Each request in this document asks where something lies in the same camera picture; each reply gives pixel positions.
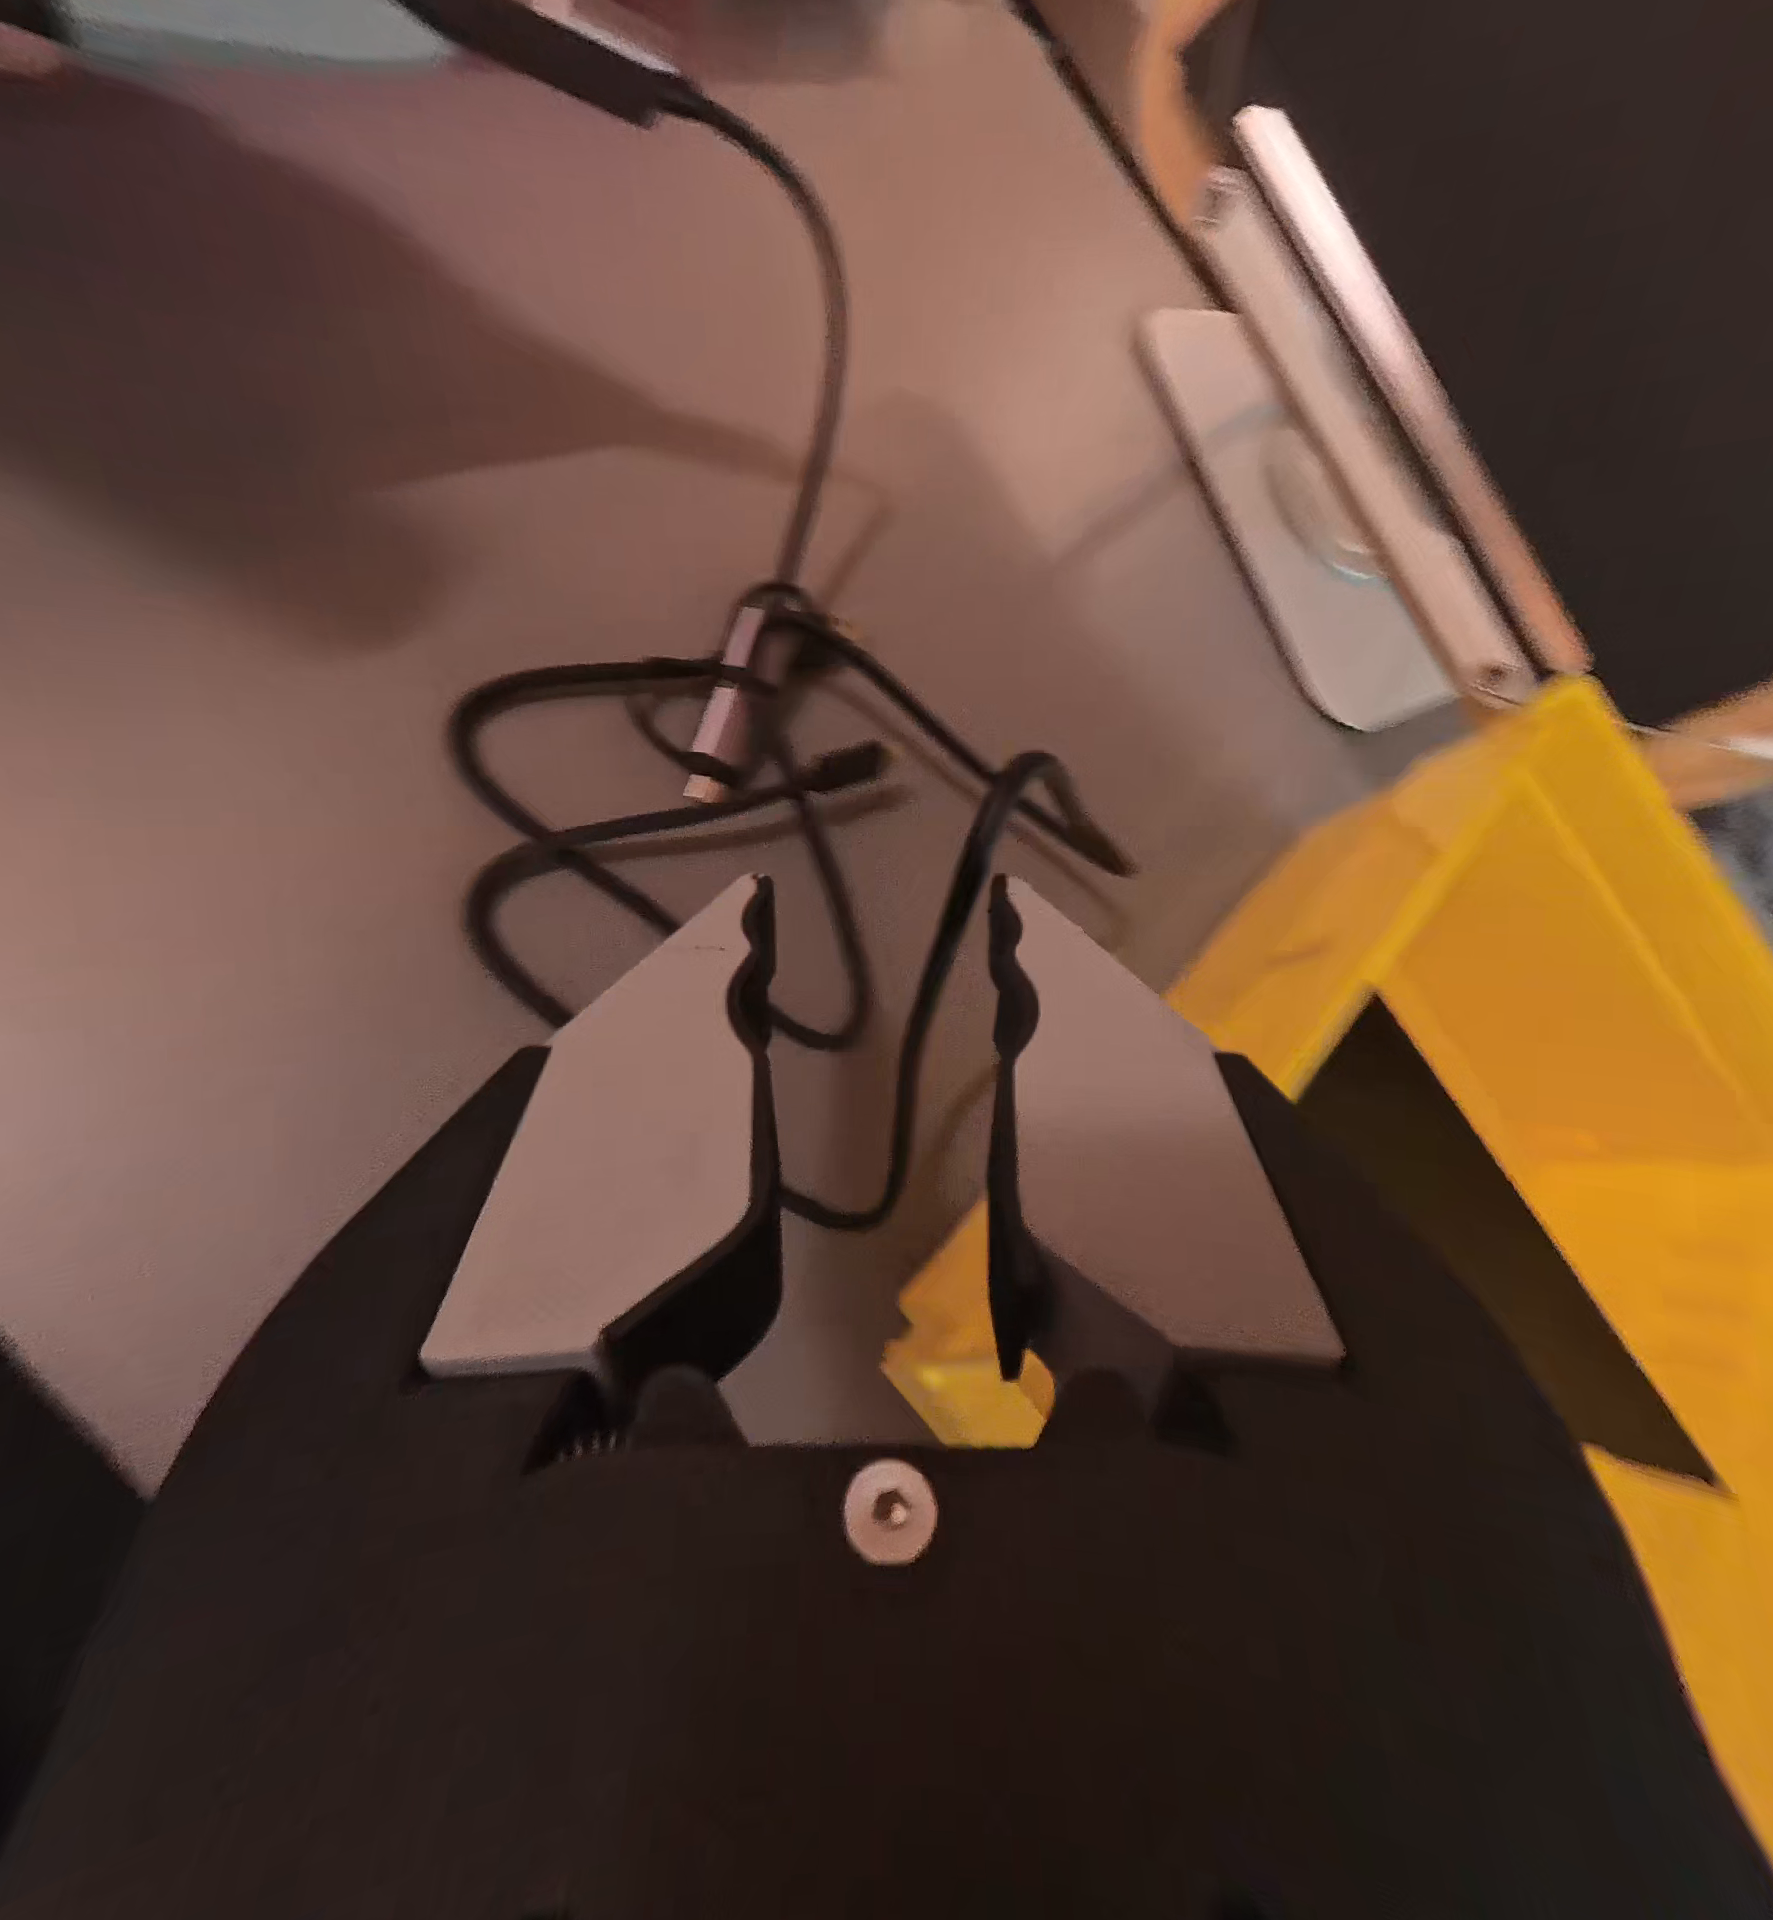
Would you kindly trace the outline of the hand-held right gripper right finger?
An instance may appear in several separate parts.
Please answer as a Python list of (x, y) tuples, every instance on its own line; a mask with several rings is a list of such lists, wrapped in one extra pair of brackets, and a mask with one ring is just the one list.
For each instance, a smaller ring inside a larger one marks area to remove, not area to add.
[(988, 894), (986, 1298), (1003, 1379), (1343, 1356), (1209, 1036), (1027, 883)]

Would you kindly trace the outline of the silver divider bracket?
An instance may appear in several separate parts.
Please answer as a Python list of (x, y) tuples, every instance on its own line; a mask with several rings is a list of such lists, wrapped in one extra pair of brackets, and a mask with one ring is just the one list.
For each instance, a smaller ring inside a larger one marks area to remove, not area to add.
[(1282, 413), (1272, 512), (1347, 593), (1396, 610), (1452, 700), (1504, 711), (1589, 645), (1291, 116), (1235, 108), (1197, 237)]

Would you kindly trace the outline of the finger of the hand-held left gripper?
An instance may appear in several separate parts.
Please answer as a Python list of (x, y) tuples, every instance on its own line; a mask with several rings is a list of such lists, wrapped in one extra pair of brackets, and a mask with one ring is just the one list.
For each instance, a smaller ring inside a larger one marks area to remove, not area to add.
[(76, 48), (130, 71), (415, 73), (452, 58), (392, 2), (61, 2)]

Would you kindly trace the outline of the white divider base plate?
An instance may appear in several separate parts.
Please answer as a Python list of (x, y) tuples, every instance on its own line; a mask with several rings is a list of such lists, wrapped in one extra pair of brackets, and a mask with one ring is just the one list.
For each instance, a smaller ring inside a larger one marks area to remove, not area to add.
[(1446, 707), (1437, 660), (1244, 323), (1156, 308), (1137, 350), (1304, 700), (1356, 733)]

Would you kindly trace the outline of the yellow plastic bin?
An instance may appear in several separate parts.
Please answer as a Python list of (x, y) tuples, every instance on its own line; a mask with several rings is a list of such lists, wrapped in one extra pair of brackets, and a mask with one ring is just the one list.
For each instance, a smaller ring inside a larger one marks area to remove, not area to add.
[[(1242, 1399), (1233, 1487), (1349, 1579), (1280, 1641), (1280, 1916), (1766, 1916), (1773, 950), (1590, 685), (1304, 836), (1167, 995), (1452, 1278), (1377, 1263), (1377, 1373)], [(1725, 1892), (1686, 1762), (1761, 1850)]]

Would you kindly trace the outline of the grey usb hub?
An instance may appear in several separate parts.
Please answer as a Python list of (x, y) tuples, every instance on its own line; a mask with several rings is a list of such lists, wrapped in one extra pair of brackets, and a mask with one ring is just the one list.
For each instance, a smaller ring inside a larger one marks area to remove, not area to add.
[(754, 771), (754, 698), (767, 685), (765, 670), (787, 671), (780, 657), (802, 645), (804, 628), (817, 612), (802, 569), (847, 398), (851, 299), (840, 235), (821, 194), (772, 140), (740, 114), (716, 103), (679, 65), (576, 3), (407, 2), (403, 9), (452, 46), (587, 108), (637, 129), (669, 119), (707, 131), (776, 181), (806, 234), (825, 331), (797, 492), (778, 542), (776, 574), (740, 597), (711, 666), (697, 728), (690, 744), (675, 752), (684, 771), (682, 799), (720, 802)]

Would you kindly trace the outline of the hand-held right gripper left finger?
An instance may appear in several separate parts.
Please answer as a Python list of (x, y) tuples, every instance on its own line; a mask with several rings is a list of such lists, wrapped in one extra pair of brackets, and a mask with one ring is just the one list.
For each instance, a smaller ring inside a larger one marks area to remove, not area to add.
[(782, 1298), (776, 898), (727, 883), (563, 1025), (418, 1347), (433, 1379), (724, 1379)]

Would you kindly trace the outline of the black wood-edged desk divider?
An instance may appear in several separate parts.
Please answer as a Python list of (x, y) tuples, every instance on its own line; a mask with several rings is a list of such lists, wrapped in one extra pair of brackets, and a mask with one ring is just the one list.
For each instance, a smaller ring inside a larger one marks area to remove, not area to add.
[(1016, 3), (1169, 222), (1280, 108), (1686, 808), (1773, 788), (1773, 3)]

